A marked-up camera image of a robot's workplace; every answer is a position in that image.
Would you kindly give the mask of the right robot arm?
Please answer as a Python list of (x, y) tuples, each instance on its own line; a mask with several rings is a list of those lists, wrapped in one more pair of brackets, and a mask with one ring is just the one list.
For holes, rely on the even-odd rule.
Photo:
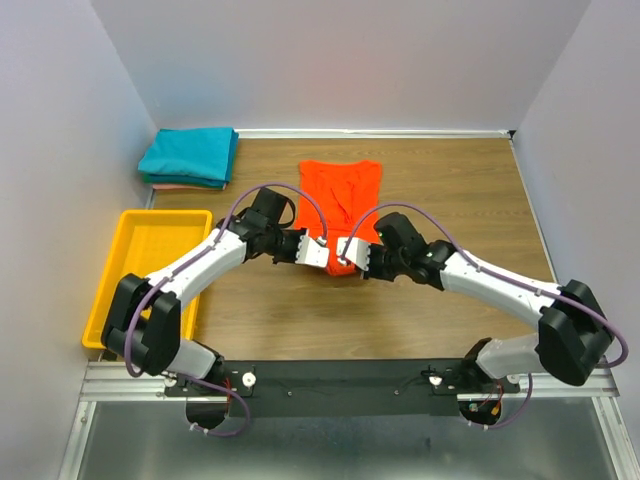
[(380, 218), (374, 230), (377, 243), (354, 238), (341, 250), (364, 278), (406, 276), (480, 300), (535, 328), (521, 337), (478, 341), (447, 376), (460, 388), (480, 392), (510, 375), (533, 373), (582, 386), (613, 343), (595, 295), (580, 281), (534, 280), (488, 264), (454, 242), (426, 242), (398, 212)]

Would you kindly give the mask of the orange t shirt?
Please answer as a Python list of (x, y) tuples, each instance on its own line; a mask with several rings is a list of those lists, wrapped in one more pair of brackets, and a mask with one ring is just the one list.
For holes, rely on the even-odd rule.
[[(354, 266), (343, 266), (336, 259), (337, 240), (347, 237), (361, 216), (378, 205), (382, 165), (369, 160), (343, 165), (308, 160), (300, 162), (299, 173), (300, 189), (316, 200), (327, 220), (328, 247), (333, 253), (326, 273), (330, 276), (355, 273)], [(359, 227), (357, 238), (378, 243), (373, 228), (377, 219), (377, 213), (371, 214)], [(309, 229), (313, 237), (322, 234), (320, 218), (304, 197), (299, 200), (294, 228)]]

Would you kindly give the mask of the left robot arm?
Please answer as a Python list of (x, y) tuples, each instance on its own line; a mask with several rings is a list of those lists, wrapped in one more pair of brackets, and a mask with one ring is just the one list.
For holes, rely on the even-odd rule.
[(183, 310), (215, 280), (261, 255), (294, 264), (308, 230), (282, 221), (296, 211), (287, 196), (267, 187), (253, 202), (223, 218), (191, 251), (146, 275), (129, 272), (115, 286), (101, 332), (109, 352), (125, 359), (128, 373), (187, 378), (201, 395), (228, 387), (223, 356), (181, 333)]

